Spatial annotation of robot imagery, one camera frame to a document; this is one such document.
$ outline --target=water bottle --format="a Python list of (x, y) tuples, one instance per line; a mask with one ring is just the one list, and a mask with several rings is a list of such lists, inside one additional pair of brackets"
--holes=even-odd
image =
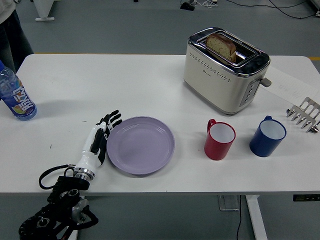
[(31, 101), (18, 76), (0, 60), (0, 99), (20, 121), (32, 119), (37, 106)]

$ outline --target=red mug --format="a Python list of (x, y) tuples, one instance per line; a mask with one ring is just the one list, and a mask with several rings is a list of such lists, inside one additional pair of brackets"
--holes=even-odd
[(236, 138), (236, 131), (225, 122), (210, 119), (206, 128), (205, 154), (212, 160), (223, 159)]

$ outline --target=plate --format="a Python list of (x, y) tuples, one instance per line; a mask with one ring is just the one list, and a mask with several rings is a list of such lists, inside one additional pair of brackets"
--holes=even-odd
[(148, 116), (124, 120), (114, 127), (106, 142), (111, 162), (134, 175), (164, 167), (175, 150), (175, 138), (167, 125)]

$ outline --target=mug rim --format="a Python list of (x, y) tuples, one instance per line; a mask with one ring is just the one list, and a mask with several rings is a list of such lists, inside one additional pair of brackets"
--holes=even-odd
[[(233, 131), (233, 138), (232, 138), (231, 141), (228, 141), (228, 142), (220, 142), (220, 141), (217, 141), (215, 138), (212, 137), (212, 135), (211, 135), (211, 133), (210, 133), (210, 130), (211, 130), (211, 128), (212, 128), (214, 125), (216, 125), (216, 124), (224, 124), (224, 125), (227, 125), (230, 129), (232, 129), (232, 131)], [(235, 129), (234, 129), (230, 124), (228, 124), (228, 123), (226, 123), (226, 122), (223, 122), (223, 121), (217, 121), (217, 122), (215, 122), (214, 124), (212, 124), (212, 125), (209, 127), (209, 129), (208, 129), (208, 134), (209, 134), (209, 136), (210, 136), (210, 138), (211, 138), (212, 140), (214, 140), (215, 142), (217, 142), (217, 143), (219, 143), (219, 144), (230, 144), (230, 143), (232, 143), (232, 142), (236, 139), (236, 131), (235, 131)]]
[[(261, 129), (261, 124), (264, 123), (264, 122), (267, 122), (267, 121), (273, 121), (273, 122), (276, 122), (277, 124), (279, 124), (279, 125), (283, 128), (283, 130), (284, 130), (284, 136), (283, 136), (282, 138), (272, 138), (272, 137), (267, 136), (267, 135), (262, 131), (262, 129)], [(275, 120), (275, 119), (272, 119), (272, 118), (271, 118), (271, 119), (264, 119), (264, 120), (262, 120), (262, 121), (260, 122), (260, 124), (259, 124), (259, 129), (260, 129), (261, 133), (262, 133), (264, 136), (266, 136), (267, 138), (272, 139), (272, 140), (276, 140), (276, 141), (282, 140), (282, 139), (284, 139), (284, 138), (287, 136), (287, 129), (285, 128), (285, 126), (284, 126), (281, 122), (279, 122), (279, 121), (277, 121), (277, 120)]]

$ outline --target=table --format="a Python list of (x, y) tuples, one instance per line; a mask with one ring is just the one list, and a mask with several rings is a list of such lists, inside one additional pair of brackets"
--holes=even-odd
[[(58, 165), (76, 164), (92, 126), (115, 109), (120, 110), (123, 120), (149, 116), (167, 124), (175, 138), (175, 151), (165, 167), (143, 177), (124, 173), (107, 159), (85, 192), (88, 196), (320, 192), (320, 135), (306, 133), (286, 117), (286, 110), (293, 104), (260, 88), (247, 108), (233, 116), (223, 115), (184, 82), (185, 57), (28, 56), (17, 75), (38, 113), (34, 119), (20, 122), (0, 103), (4, 170), (0, 181), (6, 183), (1, 184), (0, 193), (48, 194), (38, 185), (42, 172)], [(270, 66), (270, 71), (280, 70), (320, 89), (320, 75), (306, 57), (271, 56)], [(319, 94), (314, 100), (320, 102)], [(261, 158), (250, 151), (249, 141), (266, 115), (284, 124), (287, 137), (270, 157)], [(236, 131), (236, 139), (221, 161), (210, 160), (204, 153), (207, 122), (212, 118), (231, 124)], [(59, 174), (48, 176), (42, 183), (53, 185)]]
[(61, 0), (33, 0), (35, 8), (39, 14), (39, 17), (35, 19), (36, 21), (42, 22), (55, 20), (54, 17), (48, 17), (51, 7), (54, 4), (54, 1)]

